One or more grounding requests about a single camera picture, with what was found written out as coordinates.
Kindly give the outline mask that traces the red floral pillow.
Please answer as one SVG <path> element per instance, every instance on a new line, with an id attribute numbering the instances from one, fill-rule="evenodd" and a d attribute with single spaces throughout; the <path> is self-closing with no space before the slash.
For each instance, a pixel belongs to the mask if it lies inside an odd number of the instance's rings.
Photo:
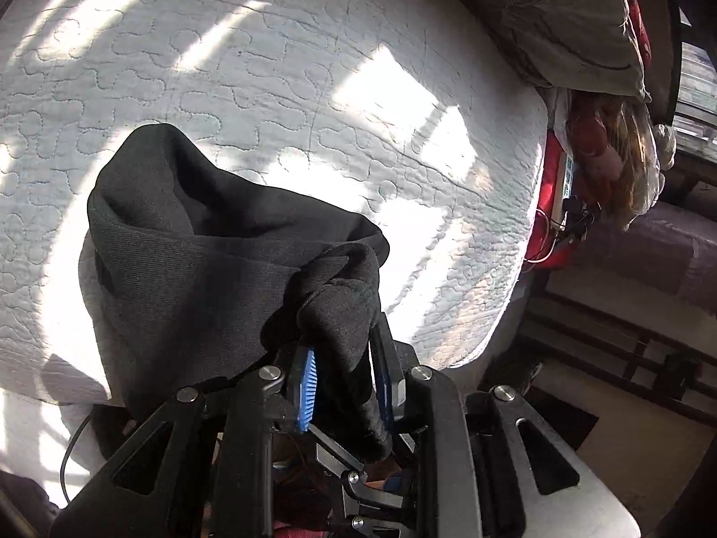
<path id="1" fill-rule="evenodd" d="M 642 11 L 640 11 L 638 0 L 627 0 L 627 4 L 632 27 L 638 41 L 640 57 L 642 57 L 644 67 L 649 68 L 652 64 L 652 44 L 650 44 L 647 28 L 644 26 Z"/>

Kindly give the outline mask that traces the red blanket at bedside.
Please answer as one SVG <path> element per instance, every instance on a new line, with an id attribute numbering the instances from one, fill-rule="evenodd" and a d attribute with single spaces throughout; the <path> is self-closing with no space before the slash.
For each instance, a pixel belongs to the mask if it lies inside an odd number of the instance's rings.
<path id="1" fill-rule="evenodd" d="M 567 229 L 569 215 L 566 212 L 564 228 L 555 228 L 550 221 L 554 199 L 555 179 L 557 178 L 560 153 L 565 151 L 553 130 L 547 132 L 546 151 L 544 151 L 543 174 L 536 207 L 534 226 L 527 243 L 524 262 L 535 269 L 563 269 L 575 253 L 576 245 L 567 238 L 559 239 Z"/>

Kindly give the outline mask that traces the plastic bag with plush toys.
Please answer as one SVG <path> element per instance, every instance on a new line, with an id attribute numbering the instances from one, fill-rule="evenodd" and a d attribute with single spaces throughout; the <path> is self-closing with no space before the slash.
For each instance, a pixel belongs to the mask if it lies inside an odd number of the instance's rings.
<path id="1" fill-rule="evenodd" d="M 565 131 L 588 195 L 622 231 L 654 207 L 672 169 L 673 126 L 630 97 L 574 91 Z"/>

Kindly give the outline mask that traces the grey floral pillow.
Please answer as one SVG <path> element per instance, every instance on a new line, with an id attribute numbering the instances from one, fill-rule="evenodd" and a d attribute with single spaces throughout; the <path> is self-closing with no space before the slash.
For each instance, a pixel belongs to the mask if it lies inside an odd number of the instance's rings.
<path id="1" fill-rule="evenodd" d="M 649 99 L 627 0 L 462 0 L 529 82 Z"/>

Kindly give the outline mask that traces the white quilted mattress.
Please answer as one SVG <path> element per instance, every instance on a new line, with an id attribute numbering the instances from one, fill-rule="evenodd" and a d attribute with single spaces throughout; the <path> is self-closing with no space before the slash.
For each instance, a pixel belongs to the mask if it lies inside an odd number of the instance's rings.
<path id="1" fill-rule="evenodd" d="M 532 227 L 547 110 L 457 0 L 13 0 L 1 17 L 1 466 L 57 504 L 116 394 L 79 264 L 96 176 L 169 123 L 220 168 L 382 228 L 420 361 L 483 356 Z"/>

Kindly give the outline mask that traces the white power strip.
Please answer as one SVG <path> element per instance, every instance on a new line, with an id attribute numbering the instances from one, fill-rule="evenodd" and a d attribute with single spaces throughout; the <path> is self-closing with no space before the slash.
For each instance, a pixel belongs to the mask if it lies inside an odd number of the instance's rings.
<path id="1" fill-rule="evenodd" d="M 566 212 L 564 202 L 572 196 L 572 185 L 575 178 L 575 161 L 570 153 L 560 153 L 558 161 L 557 178 L 554 186 L 554 199 L 550 221 L 555 228 L 564 228 Z"/>

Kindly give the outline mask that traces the black pants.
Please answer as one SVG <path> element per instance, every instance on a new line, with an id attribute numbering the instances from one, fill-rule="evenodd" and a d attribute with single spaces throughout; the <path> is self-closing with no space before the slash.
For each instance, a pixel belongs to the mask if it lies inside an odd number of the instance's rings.
<path id="1" fill-rule="evenodd" d="M 99 323 L 135 418 L 302 345 L 319 374 L 315 424 L 367 463 L 390 453 L 366 355 L 390 253 L 373 222 L 221 170 L 169 124 L 126 137 L 87 218 Z"/>

